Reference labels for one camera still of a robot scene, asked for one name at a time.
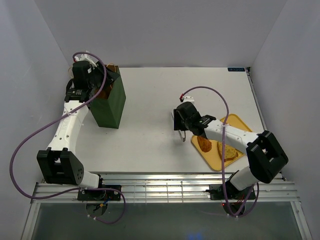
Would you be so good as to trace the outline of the metal tongs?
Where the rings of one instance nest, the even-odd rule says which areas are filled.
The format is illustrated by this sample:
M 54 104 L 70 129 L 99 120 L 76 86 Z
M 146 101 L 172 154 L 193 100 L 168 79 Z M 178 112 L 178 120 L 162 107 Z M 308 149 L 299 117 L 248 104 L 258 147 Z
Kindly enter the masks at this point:
M 172 121 L 174 122 L 174 113 L 173 111 L 170 112 Z M 181 131 L 181 130 L 177 130 L 176 131 L 179 134 L 179 137 L 181 139 L 181 141 L 184 143 L 186 141 L 186 132 L 185 131 Z

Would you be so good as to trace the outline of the long brown bread roll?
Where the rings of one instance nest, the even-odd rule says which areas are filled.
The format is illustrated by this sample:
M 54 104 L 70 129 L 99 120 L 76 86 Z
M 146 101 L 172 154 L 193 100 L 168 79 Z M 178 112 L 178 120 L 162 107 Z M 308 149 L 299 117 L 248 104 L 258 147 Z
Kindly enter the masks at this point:
M 209 139 L 206 139 L 202 136 L 197 136 L 197 142 L 199 145 L 199 148 L 202 152 L 207 153 L 212 149 L 212 143 Z

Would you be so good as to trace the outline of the green paper bag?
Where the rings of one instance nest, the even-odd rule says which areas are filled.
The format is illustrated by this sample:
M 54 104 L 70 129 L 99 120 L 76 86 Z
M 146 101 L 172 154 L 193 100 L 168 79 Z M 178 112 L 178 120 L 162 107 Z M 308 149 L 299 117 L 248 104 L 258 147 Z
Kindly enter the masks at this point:
M 100 94 L 88 104 L 88 108 L 99 127 L 118 129 L 125 106 L 126 94 L 119 67 L 114 64 L 106 65 L 106 67 L 119 73 L 119 78 L 107 89 L 108 91 L 101 91 Z M 73 92 L 72 79 L 70 79 L 66 86 L 64 101 L 84 103 L 91 99 L 97 92 L 95 92 L 94 89 L 86 91 L 76 90 Z

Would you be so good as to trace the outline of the sliced seeded bread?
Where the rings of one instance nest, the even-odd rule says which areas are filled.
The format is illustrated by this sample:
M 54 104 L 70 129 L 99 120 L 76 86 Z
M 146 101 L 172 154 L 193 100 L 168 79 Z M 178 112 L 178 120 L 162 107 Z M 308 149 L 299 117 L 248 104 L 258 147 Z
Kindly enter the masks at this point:
M 223 143 L 222 142 L 217 142 L 217 150 L 218 150 L 218 154 L 220 159 L 223 159 Z M 237 149 L 235 149 L 234 147 L 231 147 L 229 145 L 225 145 L 224 148 L 224 161 L 225 162 L 230 162 L 230 161 L 235 161 L 238 158 L 241 158 L 244 154 L 240 151 L 238 151 Z

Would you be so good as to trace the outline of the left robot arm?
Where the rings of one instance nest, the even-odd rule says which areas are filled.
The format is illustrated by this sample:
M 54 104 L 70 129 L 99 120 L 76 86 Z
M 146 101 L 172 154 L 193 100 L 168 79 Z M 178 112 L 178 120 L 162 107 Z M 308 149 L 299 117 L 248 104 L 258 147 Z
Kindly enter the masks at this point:
M 45 150 L 36 156 L 43 178 L 48 184 L 89 188 L 88 193 L 100 200 L 106 187 L 100 176 L 86 171 L 76 156 L 76 144 L 83 122 L 92 113 L 99 127 L 117 129 L 126 100 L 119 67 L 102 66 L 90 60 L 74 62 L 72 78 L 66 85 L 63 119 Z

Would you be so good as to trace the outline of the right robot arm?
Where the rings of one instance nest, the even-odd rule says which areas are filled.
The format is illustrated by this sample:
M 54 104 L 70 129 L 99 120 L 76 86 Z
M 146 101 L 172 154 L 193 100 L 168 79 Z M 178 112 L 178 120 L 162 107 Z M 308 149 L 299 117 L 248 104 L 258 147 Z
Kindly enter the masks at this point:
M 262 133 L 248 132 L 223 124 L 210 115 L 201 116 L 191 102 L 184 102 L 173 110 L 174 130 L 191 131 L 195 136 L 222 141 L 248 159 L 248 166 L 236 171 L 225 182 L 229 199 L 237 199 L 244 189 L 262 182 L 269 184 L 289 162 L 275 135 L 265 130 Z

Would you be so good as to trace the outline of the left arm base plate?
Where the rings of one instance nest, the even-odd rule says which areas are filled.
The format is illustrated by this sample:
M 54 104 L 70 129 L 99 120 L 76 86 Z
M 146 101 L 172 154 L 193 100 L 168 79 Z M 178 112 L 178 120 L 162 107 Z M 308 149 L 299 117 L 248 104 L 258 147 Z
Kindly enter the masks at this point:
M 122 190 L 121 185 L 101 185 L 102 188 L 112 190 L 79 190 L 77 195 L 78 201 L 120 201 L 121 195 L 117 191 Z

